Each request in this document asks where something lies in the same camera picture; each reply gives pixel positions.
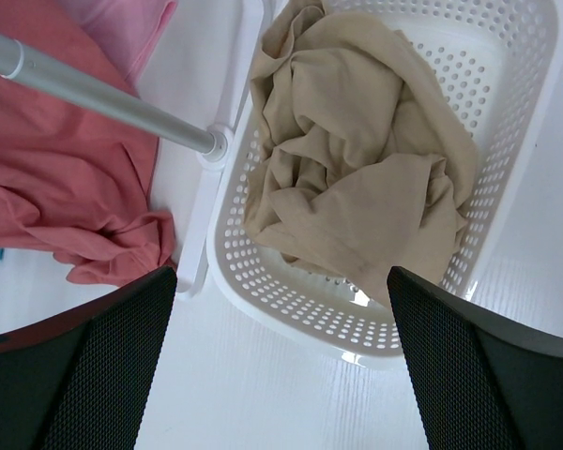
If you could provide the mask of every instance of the white table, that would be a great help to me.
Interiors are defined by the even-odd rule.
[[[221,4],[180,2],[177,17],[190,4],[213,2]],[[192,33],[205,28],[207,17],[216,19],[201,17]],[[185,42],[183,36],[179,41]],[[214,61],[192,63],[212,70]],[[175,109],[175,96],[162,107]],[[184,108],[205,123],[216,109],[204,102]],[[183,176],[191,176],[191,166]],[[164,192],[163,198],[173,194]],[[563,336],[563,72],[515,204],[474,301]],[[110,290],[67,284],[67,271],[49,254],[7,252],[0,263],[0,332]],[[306,350],[238,312],[210,278],[199,297],[175,305],[137,442],[142,450],[426,447],[406,371],[373,372]]]

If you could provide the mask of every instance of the crumpled cloth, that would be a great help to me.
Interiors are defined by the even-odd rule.
[[[131,84],[142,74],[177,7],[171,0],[57,1]]]
[[[263,162],[249,175],[248,237],[388,307],[393,265],[440,281],[477,150],[404,36],[292,0],[257,49],[251,92]]]
[[[0,33],[133,94],[54,0],[1,0]],[[147,200],[157,144],[0,78],[0,248],[51,251],[83,284],[121,286],[169,263],[173,217]]]

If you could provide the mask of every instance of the tan garment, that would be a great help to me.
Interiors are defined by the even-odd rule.
[[[386,306],[393,265],[439,281],[477,152],[402,35],[292,0],[263,36],[251,90],[263,163],[249,176],[248,236]]]

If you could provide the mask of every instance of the black object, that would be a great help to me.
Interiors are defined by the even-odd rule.
[[[431,449],[563,450],[563,338],[402,268],[388,289]]]
[[[175,285],[161,268],[0,335],[0,450],[132,449]]]

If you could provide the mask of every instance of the white plastic basket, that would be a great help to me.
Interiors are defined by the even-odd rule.
[[[534,148],[563,62],[563,1],[331,0],[336,10],[379,14],[405,32],[434,68],[447,102],[480,149],[464,247],[441,285],[471,299]],[[341,279],[287,266],[242,230],[247,173],[258,134],[247,107],[223,175],[207,239],[212,273],[228,298],[298,342],[368,368],[403,364],[389,310]]]

